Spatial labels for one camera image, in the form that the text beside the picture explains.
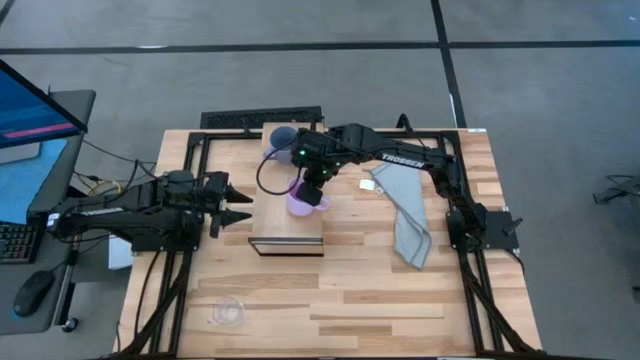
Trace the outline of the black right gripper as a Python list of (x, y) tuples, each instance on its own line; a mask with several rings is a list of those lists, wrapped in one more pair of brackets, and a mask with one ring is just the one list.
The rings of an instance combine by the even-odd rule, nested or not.
[(306, 183), (299, 185), (297, 198), (312, 207), (319, 205), (323, 197), (320, 189), (346, 164), (345, 155), (337, 151), (333, 139), (311, 130), (297, 132), (291, 155), (292, 164), (305, 169)]

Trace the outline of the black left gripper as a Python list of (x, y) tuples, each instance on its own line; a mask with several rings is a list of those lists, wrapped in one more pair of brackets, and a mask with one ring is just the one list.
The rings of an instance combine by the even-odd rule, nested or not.
[(201, 190), (201, 211), (211, 217), (209, 236), (217, 238), (220, 230), (237, 222), (250, 219), (251, 213), (234, 211), (224, 206), (228, 203), (252, 203), (253, 199), (236, 190), (229, 182), (227, 172), (208, 173), (208, 180)]

